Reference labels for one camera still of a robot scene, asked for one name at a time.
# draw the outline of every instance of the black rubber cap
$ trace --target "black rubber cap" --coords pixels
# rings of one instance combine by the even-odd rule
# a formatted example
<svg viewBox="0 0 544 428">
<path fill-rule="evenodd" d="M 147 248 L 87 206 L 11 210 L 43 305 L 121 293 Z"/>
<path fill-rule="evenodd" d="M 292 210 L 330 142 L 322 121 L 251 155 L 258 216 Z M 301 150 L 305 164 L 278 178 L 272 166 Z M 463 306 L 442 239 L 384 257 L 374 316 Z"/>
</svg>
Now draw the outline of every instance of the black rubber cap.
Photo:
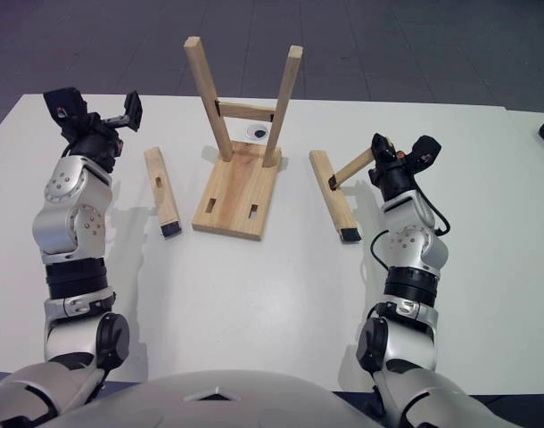
<svg viewBox="0 0 544 428">
<path fill-rule="evenodd" d="M 181 226 L 179 225 L 178 221 L 174 221 L 173 223 L 169 223 L 168 225 L 161 226 L 161 233 L 166 238 L 170 238 L 173 235 L 177 235 L 181 232 Z"/>
<path fill-rule="evenodd" d="M 340 237 L 345 243 L 356 243 L 361 241 L 361 235 L 359 235 L 356 227 L 346 227 L 340 230 Z"/>
</svg>

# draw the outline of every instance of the wooden block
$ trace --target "wooden block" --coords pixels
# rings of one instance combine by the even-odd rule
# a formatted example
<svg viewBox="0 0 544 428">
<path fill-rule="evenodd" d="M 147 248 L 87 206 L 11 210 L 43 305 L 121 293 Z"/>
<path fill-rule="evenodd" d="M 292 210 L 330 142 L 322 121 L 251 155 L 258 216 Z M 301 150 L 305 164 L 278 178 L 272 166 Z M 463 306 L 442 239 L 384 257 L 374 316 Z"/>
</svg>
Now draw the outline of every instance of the wooden block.
<svg viewBox="0 0 544 428">
<path fill-rule="evenodd" d="M 230 162 L 218 159 L 193 218 L 193 229 L 260 240 L 280 166 L 262 168 L 265 147 L 233 141 Z"/>
<path fill-rule="evenodd" d="M 153 147 L 146 150 L 144 156 L 163 236 L 178 234 L 181 231 L 179 214 L 161 150 L 159 147 Z"/>
<path fill-rule="evenodd" d="M 217 140 L 220 156 L 224 161 L 230 161 L 233 155 L 232 143 L 225 121 L 217 111 L 217 89 L 212 81 L 209 63 L 202 48 L 201 39 L 199 37 L 189 37 L 185 41 L 184 48 L 191 72 L 193 73 L 194 83 L 197 86 L 204 110 L 207 112 L 209 118 L 210 127 Z"/>
<path fill-rule="evenodd" d="M 262 120 L 265 122 L 271 122 L 276 111 L 272 107 L 259 107 L 257 105 L 229 103 L 226 101 L 218 102 L 218 110 L 220 116 L 224 118 Z"/>
<path fill-rule="evenodd" d="M 356 242 L 361 240 L 358 225 L 351 213 L 350 205 L 345 199 L 342 189 L 332 190 L 327 180 L 334 174 L 327 153 L 323 150 L 312 150 L 309 152 L 309 161 L 316 173 L 319 188 L 324 195 L 327 209 L 329 210 L 335 229 L 344 242 Z"/>
<path fill-rule="evenodd" d="M 301 55 L 303 54 L 303 48 L 301 46 L 292 45 L 288 52 L 288 59 L 284 67 L 284 75 L 282 76 L 282 83 L 280 84 L 280 94 L 276 101 L 276 113 L 274 114 L 274 120 L 272 121 L 272 127 L 270 127 L 270 134 L 268 135 L 268 142 L 266 144 L 266 152 L 264 153 L 264 167 L 268 168 L 274 165 L 274 153 L 276 150 L 276 144 L 278 143 L 278 137 L 280 137 L 280 129 L 284 123 L 284 116 L 290 97 L 292 96 L 293 85 L 296 82 L 298 76 L 298 69 L 300 68 Z"/>
<path fill-rule="evenodd" d="M 330 187 L 332 189 L 335 189 L 335 187 L 339 187 L 345 180 L 356 174 L 360 169 L 363 169 L 364 167 L 369 165 L 371 162 L 373 162 L 373 160 L 374 157 L 371 153 L 371 149 L 365 150 L 357 158 L 355 158 L 342 169 L 337 171 L 333 175 L 333 178 L 330 178 Z"/>
</svg>

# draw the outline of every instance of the black rubber foot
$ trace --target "black rubber foot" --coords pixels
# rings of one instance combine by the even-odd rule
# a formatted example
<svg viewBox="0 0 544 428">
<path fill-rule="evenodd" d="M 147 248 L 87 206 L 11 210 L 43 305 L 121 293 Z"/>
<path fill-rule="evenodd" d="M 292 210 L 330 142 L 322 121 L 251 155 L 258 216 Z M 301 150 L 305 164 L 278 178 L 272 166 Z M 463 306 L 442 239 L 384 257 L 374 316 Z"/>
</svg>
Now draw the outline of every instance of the black rubber foot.
<svg viewBox="0 0 544 428">
<path fill-rule="evenodd" d="M 169 223 L 168 225 L 161 226 L 161 232 L 163 233 L 163 236 L 169 238 L 181 232 L 181 226 L 179 225 L 178 221 L 174 221 L 173 223 Z"/>
<path fill-rule="evenodd" d="M 345 243 L 356 243 L 361 241 L 358 229 L 356 227 L 347 227 L 340 230 L 340 236 Z"/>
<path fill-rule="evenodd" d="M 329 188 L 332 190 L 337 189 L 337 183 L 335 183 L 335 176 L 329 177 L 329 180 L 327 180 L 327 184 L 329 185 Z"/>
</svg>

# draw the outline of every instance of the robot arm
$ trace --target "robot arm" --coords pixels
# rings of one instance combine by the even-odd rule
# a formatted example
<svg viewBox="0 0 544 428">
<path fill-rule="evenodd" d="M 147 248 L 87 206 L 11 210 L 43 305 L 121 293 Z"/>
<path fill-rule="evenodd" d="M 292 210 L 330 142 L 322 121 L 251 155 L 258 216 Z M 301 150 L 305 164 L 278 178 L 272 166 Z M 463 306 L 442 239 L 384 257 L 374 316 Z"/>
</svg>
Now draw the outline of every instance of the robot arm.
<svg viewBox="0 0 544 428">
<path fill-rule="evenodd" d="M 22 368 L 0 382 L 0 426 L 37 426 L 91 401 L 108 373 L 128 356 L 126 319 L 111 312 L 107 283 L 105 211 L 110 173 L 122 141 L 115 128 L 141 122 L 137 93 L 126 114 L 101 120 L 87 113 L 75 88 L 45 94 L 69 144 L 45 187 L 45 205 L 33 235 L 45 264 L 45 363 Z"/>
<path fill-rule="evenodd" d="M 373 138 L 375 168 L 369 177 L 383 194 L 391 259 L 384 266 L 383 296 L 361 332 L 357 358 L 374 379 L 389 426 L 514 426 L 434 372 L 439 316 L 434 300 L 449 256 L 440 236 L 449 224 L 414 175 L 430 167 L 440 149 L 433 138 L 422 136 L 405 155 L 383 136 Z M 433 211 L 445 223 L 444 231 L 434 228 Z"/>
</svg>

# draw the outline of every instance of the wooden dowel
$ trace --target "wooden dowel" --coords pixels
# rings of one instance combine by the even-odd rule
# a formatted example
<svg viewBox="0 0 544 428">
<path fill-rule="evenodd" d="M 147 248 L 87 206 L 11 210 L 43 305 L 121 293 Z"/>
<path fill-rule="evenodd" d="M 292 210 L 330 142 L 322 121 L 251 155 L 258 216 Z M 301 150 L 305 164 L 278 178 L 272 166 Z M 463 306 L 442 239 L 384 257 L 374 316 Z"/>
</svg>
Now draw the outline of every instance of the wooden dowel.
<svg viewBox="0 0 544 428">
<path fill-rule="evenodd" d="M 230 136 L 228 136 L 225 121 L 217 111 L 217 89 L 210 74 L 209 64 L 202 48 L 201 39 L 199 37 L 189 37 L 185 41 L 184 48 L 191 72 L 193 73 L 194 83 L 197 85 L 197 90 L 202 98 L 202 104 L 209 117 L 210 127 L 217 140 L 220 156 L 223 161 L 230 161 L 233 156 L 233 145 L 230 141 Z"/>
<path fill-rule="evenodd" d="M 274 119 L 276 109 L 273 107 L 259 107 L 258 105 L 218 102 L 218 111 L 223 118 L 238 118 L 250 120 L 262 120 L 271 122 Z"/>
<path fill-rule="evenodd" d="M 264 161 L 262 162 L 262 166 L 265 168 L 274 165 L 274 151 L 276 150 L 278 137 L 280 137 L 280 129 L 282 129 L 284 115 L 286 114 L 286 109 L 288 108 L 290 97 L 292 96 L 293 85 L 298 76 L 302 53 L 303 48 L 301 46 L 290 46 L 288 59 L 286 60 L 286 65 L 284 67 L 284 75 L 282 76 L 282 83 L 280 84 L 280 93 L 276 102 L 276 113 L 274 114 L 274 120 L 272 121 L 272 127 L 264 153 Z"/>
<path fill-rule="evenodd" d="M 345 180 L 353 176 L 360 169 L 363 169 L 364 167 L 369 165 L 371 162 L 373 162 L 373 160 L 374 158 L 373 154 L 371 153 L 371 149 L 365 150 L 357 158 L 352 160 L 350 163 L 348 163 L 346 166 L 344 166 L 342 169 L 340 169 L 330 177 L 328 182 L 330 188 L 332 190 L 335 190 L 337 187 L 342 185 Z"/>
<path fill-rule="evenodd" d="M 153 198 L 157 206 L 157 217 L 159 217 L 161 232 L 165 237 L 175 235 L 181 231 L 181 226 L 179 225 L 177 205 L 175 204 L 161 150 L 159 147 L 153 147 L 146 150 L 144 156 L 149 180 L 151 181 Z"/>
<path fill-rule="evenodd" d="M 343 194 L 342 189 L 330 190 L 327 179 L 332 177 L 334 170 L 327 158 L 327 153 L 322 150 L 309 152 L 309 161 L 316 174 L 319 188 L 326 201 L 332 221 L 337 233 L 344 242 L 356 242 L 361 239 L 358 232 L 358 224 L 351 213 L 350 205 Z"/>
</svg>

